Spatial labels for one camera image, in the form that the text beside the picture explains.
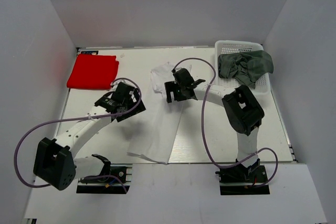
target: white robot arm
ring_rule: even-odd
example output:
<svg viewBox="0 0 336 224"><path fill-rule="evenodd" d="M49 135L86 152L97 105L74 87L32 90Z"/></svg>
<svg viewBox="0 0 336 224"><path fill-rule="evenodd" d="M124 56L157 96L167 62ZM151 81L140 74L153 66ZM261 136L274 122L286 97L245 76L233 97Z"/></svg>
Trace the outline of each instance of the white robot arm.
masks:
<svg viewBox="0 0 336 224"><path fill-rule="evenodd" d="M203 82L200 85L198 85L195 89L195 96L198 100L203 100L205 96L205 91L208 87L208 83ZM211 85L206 101L215 103L217 105L223 106L223 97L227 95L227 90L221 86L218 85ZM249 135L246 135L246 133L239 133L237 132L237 140L238 140L238 154L237 154L237 160L241 161L245 157L249 156L252 153L257 152L257 136L258 136L259 127L255 127ZM248 160L244 161L242 164L245 167L249 167L252 164L256 163L258 160L258 154L249 158Z"/></svg>
<svg viewBox="0 0 336 224"><path fill-rule="evenodd" d="M75 158L79 150L102 128L116 120L125 120L145 110L139 101L139 90L119 82L116 88L101 97L88 113L90 120L79 121L53 140L44 138L37 147L34 174L58 190L64 190L76 178L109 175L110 161L93 154L85 158ZM138 106L122 116L111 116Z"/></svg>

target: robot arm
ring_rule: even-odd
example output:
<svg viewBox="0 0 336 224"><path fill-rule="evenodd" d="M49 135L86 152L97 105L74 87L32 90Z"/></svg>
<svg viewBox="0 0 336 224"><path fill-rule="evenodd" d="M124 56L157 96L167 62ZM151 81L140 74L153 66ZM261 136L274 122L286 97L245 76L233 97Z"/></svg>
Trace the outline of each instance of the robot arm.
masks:
<svg viewBox="0 0 336 224"><path fill-rule="evenodd" d="M174 71L173 76L175 81L165 83L168 103L172 102L172 99L175 101L203 100L206 90L209 88L207 101L225 108L230 125L237 132L238 154L236 161L241 161L257 152L258 130L265 114L247 86L240 86L231 94L227 94L227 90L221 86L211 85L209 87L209 84L202 79L194 81L184 68ZM233 173L246 180L259 165L260 160L258 155L255 155L237 165Z"/></svg>
<svg viewBox="0 0 336 224"><path fill-rule="evenodd" d="M102 128L116 119L125 120L145 110L140 101L130 113L120 113L134 107L140 99L139 91L133 86L119 82L111 92L101 97L90 110L90 120L79 121L53 140L44 138L37 147L34 174L58 190L64 190L76 178L95 175L109 175L110 161L93 154L90 157L75 158L79 150Z"/></svg>

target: cable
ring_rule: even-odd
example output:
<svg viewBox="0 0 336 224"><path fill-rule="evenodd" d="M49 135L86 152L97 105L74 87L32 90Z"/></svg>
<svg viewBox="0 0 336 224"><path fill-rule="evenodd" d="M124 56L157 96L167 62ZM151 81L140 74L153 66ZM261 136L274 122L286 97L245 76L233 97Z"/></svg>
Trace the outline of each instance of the cable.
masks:
<svg viewBox="0 0 336 224"><path fill-rule="evenodd" d="M181 64L183 61L186 61L186 60L200 60L200 61L203 61L203 62L207 63L207 64L211 67L212 71L214 72L214 76L213 76L213 78L211 79L211 81L210 81L208 87L207 87L206 90L205 90L204 99L203 99L203 103L202 103L202 112L201 112L201 130L202 130L202 139L203 139L203 144L204 144L204 147L205 147L205 150L206 150L206 152L207 152L207 154L208 154L209 159L210 159L211 162L212 162L215 166L217 166L218 168L220 168L220 169L228 169L228 168L235 167L235 166L237 166L237 165L243 163L244 161L247 161L247 160L250 159L251 157L257 155L258 153L260 153L260 152L262 152L262 151L264 151L264 150L271 151L271 152L274 154L274 157L275 157L275 160L276 160L276 164L275 164L274 172L273 172L272 176L271 176L266 182L262 183L261 185L254 186L254 187L256 188L256 187L260 187L260 186L264 186L264 185L266 185L267 183L269 183L269 182L274 178L274 176L275 176L275 174L276 174L276 172L277 172L277 170L278 170L278 163L279 163L279 162L278 162L278 156L277 156L277 154L276 154L275 151L273 151L271 148L268 148L268 147L261 148L261 149L258 150L256 153L252 153L251 155L247 156L246 158L244 158L244 159L242 159L241 161L239 161L239 162L237 162L237 163L235 163L235 164L232 164L232 165L220 165L220 164L218 164L217 162L215 162L215 160L212 158L212 156L211 156L211 154L210 154L210 151L209 151L209 148L208 148L208 145L207 145L207 143L206 143L206 139L205 139L205 130L204 130L204 111L205 111L205 102L206 102L206 98L207 98L207 96L208 96L208 93L209 93L209 90L210 90L210 88L211 88L211 85L213 84L213 82L214 82L214 80L215 80L215 78L216 78L216 70L215 70L215 68L214 68L208 61L206 61L206 60L204 60L204 59L201 59L201 58L195 58L195 57L185 58L185 59L181 60L180 62L178 62L178 63L175 65L175 67L174 67L173 70L175 70L175 68L176 68L179 64Z"/></svg>
<svg viewBox="0 0 336 224"><path fill-rule="evenodd" d="M113 175L87 176L84 179L97 179L97 178L114 178L114 180L118 181L122 186L122 188L124 188L125 193L127 193L125 185L121 182L121 180L118 177L115 177Z"/></svg>
<svg viewBox="0 0 336 224"><path fill-rule="evenodd" d="M44 184L44 185L32 185L30 183L28 183L27 181L25 181L21 174L20 174L20 171L18 169L18 165L17 165L17 156L18 156L18 152L19 152L19 149L20 149L20 146L22 145L22 142L25 140L25 138L31 133L33 132L34 130L42 127L42 126L45 126L45 125L48 125L48 124L52 124L52 123L61 123L61 122L70 122L70 121L85 121L85 120L91 120L91 119L98 119L98 118L107 118L107 117L112 117L112 116L121 116L121 115L124 115L124 114L127 114L127 113L130 113L132 112L141 102L141 97L142 97L142 94L141 94L141 90L139 88L139 86L132 80L128 79L128 78L116 78L113 83L115 83L116 81L121 81L121 80L125 80L125 81L129 81L130 83L132 83L138 90L139 90L139 100L138 102L132 107L130 108L129 110L127 111L124 111L124 112L119 112L119 113L115 113L115 114L107 114L107 115L94 115L94 116L83 116L83 117L80 117L80 118L67 118L67 119L57 119L57 120L51 120L51 121L48 121L48 122L44 122L44 123L41 123L41 124L38 124L36 125L35 127L31 128L29 131L27 131L20 139L20 141L17 143L16 145L16 148L15 148L15 151L14 151L14 169L15 169L15 173L18 177L18 179L25 185L25 186L28 186L28 187L31 187L31 188L43 188L43 187L47 187L47 186L50 186L50 184Z"/></svg>
<svg viewBox="0 0 336 224"><path fill-rule="evenodd" d="M255 176L253 184L251 185L251 187L253 187L256 184L256 182L257 182L257 176Z"/></svg>
<svg viewBox="0 0 336 224"><path fill-rule="evenodd" d="M116 179L112 180L112 181L109 183L109 185L112 186L113 183L114 183L115 181L116 181Z"/></svg>

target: red cloth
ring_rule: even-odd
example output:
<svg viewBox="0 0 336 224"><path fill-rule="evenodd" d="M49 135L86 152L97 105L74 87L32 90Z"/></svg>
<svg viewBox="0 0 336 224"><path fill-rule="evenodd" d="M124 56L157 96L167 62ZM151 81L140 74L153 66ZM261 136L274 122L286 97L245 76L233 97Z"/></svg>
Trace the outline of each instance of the red cloth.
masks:
<svg viewBox="0 0 336 224"><path fill-rule="evenodd" d="M108 90L117 76L118 65L116 56L80 54L77 56L67 87Z"/></svg>

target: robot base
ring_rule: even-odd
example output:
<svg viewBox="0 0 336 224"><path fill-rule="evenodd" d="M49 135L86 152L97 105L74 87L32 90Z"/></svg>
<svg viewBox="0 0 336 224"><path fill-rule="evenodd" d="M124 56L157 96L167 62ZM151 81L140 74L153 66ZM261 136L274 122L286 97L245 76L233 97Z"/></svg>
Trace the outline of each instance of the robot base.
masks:
<svg viewBox="0 0 336 224"><path fill-rule="evenodd" d="M118 177L128 191L132 180L132 165L110 165L109 174ZM113 178L79 179L78 194L125 194L122 186Z"/></svg>
<svg viewBox="0 0 336 224"><path fill-rule="evenodd" d="M256 187L267 181L264 165L258 166L248 178L241 174L237 167L220 169L220 195L265 195L270 194L268 185Z"/></svg>

